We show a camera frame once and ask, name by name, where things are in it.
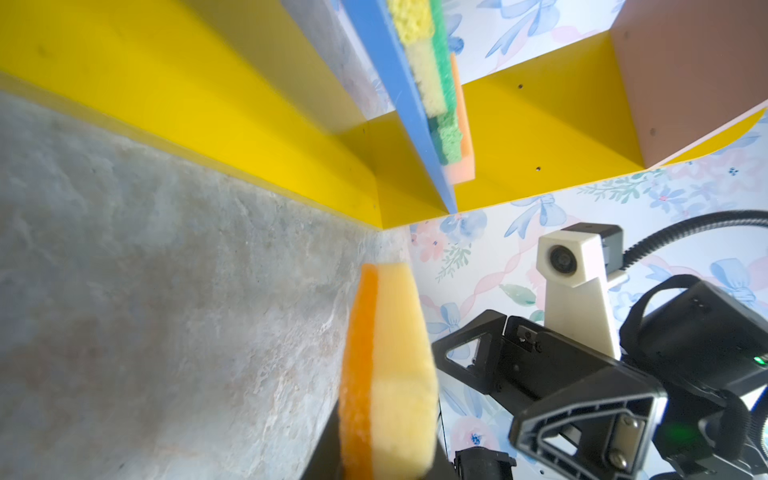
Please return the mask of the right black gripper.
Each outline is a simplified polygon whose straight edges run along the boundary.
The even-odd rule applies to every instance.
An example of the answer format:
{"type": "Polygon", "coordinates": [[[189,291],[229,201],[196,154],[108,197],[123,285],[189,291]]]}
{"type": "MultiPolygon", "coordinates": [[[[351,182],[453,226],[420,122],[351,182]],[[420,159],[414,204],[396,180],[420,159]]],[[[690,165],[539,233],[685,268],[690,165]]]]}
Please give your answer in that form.
{"type": "Polygon", "coordinates": [[[622,325],[620,355],[486,310],[432,343],[439,371],[513,417],[510,443],[568,479],[635,479],[656,449],[675,479],[752,479],[767,471],[767,325],[691,275],[643,296],[622,325]]]}

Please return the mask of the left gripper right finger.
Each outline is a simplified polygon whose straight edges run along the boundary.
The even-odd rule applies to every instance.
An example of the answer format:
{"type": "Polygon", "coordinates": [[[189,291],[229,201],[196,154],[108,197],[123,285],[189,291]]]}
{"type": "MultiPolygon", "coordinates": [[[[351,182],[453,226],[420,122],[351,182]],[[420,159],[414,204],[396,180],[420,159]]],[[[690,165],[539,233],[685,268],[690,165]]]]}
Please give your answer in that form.
{"type": "Polygon", "coordinates": [[[428,471],[428,480],[458,480],[453,464],[448,460],[440,444],[435,447],[433,464],[428,471]]]}

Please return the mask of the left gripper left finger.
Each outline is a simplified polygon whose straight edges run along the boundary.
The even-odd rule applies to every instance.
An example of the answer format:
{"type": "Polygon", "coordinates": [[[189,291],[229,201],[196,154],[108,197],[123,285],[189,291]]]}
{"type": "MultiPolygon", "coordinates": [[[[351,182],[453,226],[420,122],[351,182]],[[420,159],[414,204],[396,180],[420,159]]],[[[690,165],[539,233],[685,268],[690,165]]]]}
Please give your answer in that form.
{"type": "Polygon", "coordinates": [[[337,401],[301,479],[355,479],[360,467],[359,450],[360,426],[337,401]]]}

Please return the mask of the pale yellow sponge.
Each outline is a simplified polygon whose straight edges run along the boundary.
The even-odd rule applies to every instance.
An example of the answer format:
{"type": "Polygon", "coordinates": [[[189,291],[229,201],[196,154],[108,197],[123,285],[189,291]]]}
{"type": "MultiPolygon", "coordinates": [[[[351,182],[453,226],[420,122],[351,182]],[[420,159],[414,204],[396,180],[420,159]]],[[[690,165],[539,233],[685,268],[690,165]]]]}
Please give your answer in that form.
{"type": "Polygon", "coordinates": [[[409,265],[364,265],[339,389],[344,478],[424,478],[437,448],[438,391],[409,265]]]}

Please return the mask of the orange pink sponge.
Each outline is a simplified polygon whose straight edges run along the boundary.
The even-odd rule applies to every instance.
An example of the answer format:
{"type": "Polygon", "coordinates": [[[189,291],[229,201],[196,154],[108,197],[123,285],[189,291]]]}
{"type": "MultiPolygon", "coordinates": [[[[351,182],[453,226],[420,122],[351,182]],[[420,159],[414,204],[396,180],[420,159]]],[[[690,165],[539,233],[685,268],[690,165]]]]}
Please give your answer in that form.
{"type": "Polygon", "coordinates": [[[458,185],[472,181],[476,177],[475,155],[472,143],[471,131],[468,121],[464,92],[460,81],[460,74],[456,54],[450,55],[454,86],[457,95],[457,119],[462,138],[460,150],[462,158],[458,162],[443,167],[446,180],[450,185],[458,185]]]}

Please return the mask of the light green sponge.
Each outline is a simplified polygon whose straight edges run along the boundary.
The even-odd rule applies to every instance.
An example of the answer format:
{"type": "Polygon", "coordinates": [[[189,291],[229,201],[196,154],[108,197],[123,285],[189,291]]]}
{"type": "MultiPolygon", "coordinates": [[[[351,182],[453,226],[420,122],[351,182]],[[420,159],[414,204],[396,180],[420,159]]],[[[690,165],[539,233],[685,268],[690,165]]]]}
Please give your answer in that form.
{"type": "Polygon", "coordinates": [[[463,135],[456,112],[448,112],[428,119],[432,141],[442,166],[462,159],[463,135]]]}

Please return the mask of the dark green sponge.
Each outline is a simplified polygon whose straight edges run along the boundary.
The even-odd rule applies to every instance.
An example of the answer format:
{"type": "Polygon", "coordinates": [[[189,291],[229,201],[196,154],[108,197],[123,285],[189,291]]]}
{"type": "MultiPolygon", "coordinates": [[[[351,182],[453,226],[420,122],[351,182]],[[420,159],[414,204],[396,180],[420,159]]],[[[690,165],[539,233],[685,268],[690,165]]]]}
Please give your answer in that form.
{"type": "Polygon", "coordinates": [[[434,23],[432,38],[410,45],[401,43],[428,118],[456,108],[442,2],[430,3],[434,23]]]}

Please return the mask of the bright yellow sponge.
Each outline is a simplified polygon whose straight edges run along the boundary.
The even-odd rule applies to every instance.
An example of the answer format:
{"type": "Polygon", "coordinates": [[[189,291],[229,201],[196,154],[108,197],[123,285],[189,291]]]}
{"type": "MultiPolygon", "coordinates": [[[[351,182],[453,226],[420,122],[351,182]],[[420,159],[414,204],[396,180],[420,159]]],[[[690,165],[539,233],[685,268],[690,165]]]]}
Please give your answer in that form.
{"type": "Polygon", "coordinates": [[[432,38],[434,23],[429,0],[387,0],[386,3],[403,45],[432,38]]]}

